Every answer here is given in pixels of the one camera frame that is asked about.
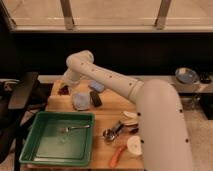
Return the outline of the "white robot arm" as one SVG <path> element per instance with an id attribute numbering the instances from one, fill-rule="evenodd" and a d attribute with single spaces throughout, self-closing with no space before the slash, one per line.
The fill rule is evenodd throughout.
<path id="1" fill-rule="evenodd" d="M 84 50 L 66 59 L 62 80 L 76 85 L 87 76 L 136 105 L 139 135 L 146 171 L 194 171 L 193 159 L 180 97 L 166 81 L 146 82 L 99 67 Z"/>

